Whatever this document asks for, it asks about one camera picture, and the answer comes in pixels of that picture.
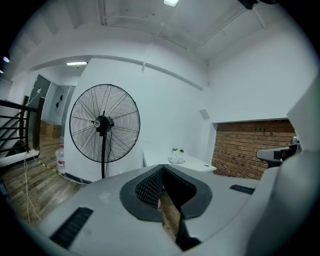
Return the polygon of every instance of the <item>staircase railing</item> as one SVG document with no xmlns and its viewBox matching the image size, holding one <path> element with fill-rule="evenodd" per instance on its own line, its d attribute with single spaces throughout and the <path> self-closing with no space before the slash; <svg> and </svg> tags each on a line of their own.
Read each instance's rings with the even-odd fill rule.
<svg viewBox="0 0 320 256">
<path fill-rule="evenodd" d="M 8 119 L 8 121 L 0 127 L 0 131 L 4 131 L 0 135 L 0 153 L 10 151 L 10 150 L 17 150 L 21 148 L 25 148 L 27 152 L 29 152 L 29 124 L 30 124 L 30 114 L 31 112 L 35 113 L 35 119 L 33 122 L 33 129 L 32 129 L 32 146 L 34 149 L 38 149 L 40 146 L 40 126 L 41 126 L 41 114 L 43 110 L 45 99 L 40 98 L 38 108 L 29 107 L 26 105 L 20 105 L 9 101 L 0 100 L 0 106 L 17 109 L 20 110 L 19 113 L 15 114 L 14 116 L 9 115 L 0 115 L 1 119 Z M 17 130 L 19 131 L 19 136 L 14 136 Z M 23 140 L 25 139 L 25 145 L 16 146 L 16 147 L 9 147 L 4 148 L 4 145 L 7 141 L 10 140 Z"/>
</svg>

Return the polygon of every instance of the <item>white countertop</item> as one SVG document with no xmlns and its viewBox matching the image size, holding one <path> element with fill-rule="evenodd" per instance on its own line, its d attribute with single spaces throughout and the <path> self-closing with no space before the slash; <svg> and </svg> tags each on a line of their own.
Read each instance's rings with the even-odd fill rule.
<svg viewBox="0 0 320 256">
<path fill-rule="evenodd" d="M 164 164 L 172 165 L 172 163 L 169 162 L 168 157 L 171 157 L 171 155 L 168 155 L 165 152 L 151 149 L 143 150 L 143 162 L 146 167 Z M 188 155 L 186 153 L 184 153 L 183 159 L 185 160 L 185 162 L 177 164 L 178 166 L 204 173 L 212 173 L 214 170 L 217 169 L 216 167 L 202 162 L 199 159 L 194 158 L 193 156 Z"/>
</svg>

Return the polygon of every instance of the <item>cardboard box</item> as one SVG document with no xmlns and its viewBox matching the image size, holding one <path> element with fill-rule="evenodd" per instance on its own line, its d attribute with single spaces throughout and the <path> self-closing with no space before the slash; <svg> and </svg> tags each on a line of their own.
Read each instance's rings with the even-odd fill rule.
<svg viewBox="0 0 320 256">
<path fill-rule="evenodd" d="M 50 138 L 60 138 L 61 125 L 42 120 L 41 127 L 40 127 L 40 134 L 48 136 Z"/>
</svg>

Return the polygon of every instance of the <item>fan guard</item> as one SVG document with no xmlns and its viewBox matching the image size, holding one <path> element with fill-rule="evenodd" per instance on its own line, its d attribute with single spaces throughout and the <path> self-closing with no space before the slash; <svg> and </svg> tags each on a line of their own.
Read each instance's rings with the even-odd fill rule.
<svg viewBox="0 0 320 256">
<path fill-rule="evenodd" d="M 113 84 L 99 84 L 77 99 L 69 128 L 74 145 L 85 157 L 110 163 L 123 158 L 136 144 L 140 132 L 139 111 L 125 90 Z M 104 152 L 103 132 L 106 133 Z"/>
</svg>

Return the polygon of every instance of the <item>brick wall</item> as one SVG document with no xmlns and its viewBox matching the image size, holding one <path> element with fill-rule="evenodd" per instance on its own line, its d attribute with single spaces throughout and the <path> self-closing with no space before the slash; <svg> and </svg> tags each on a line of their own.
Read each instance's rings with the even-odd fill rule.
<svg viewBox="0 0 320 256">
<path fill-rule="evenodd" d="M 220 123 L 212 165 L 218 175 L 260 180 L 268 165 L 257 151 L 287 147 L 293 136 L 288 120 Z"/>
</svg>

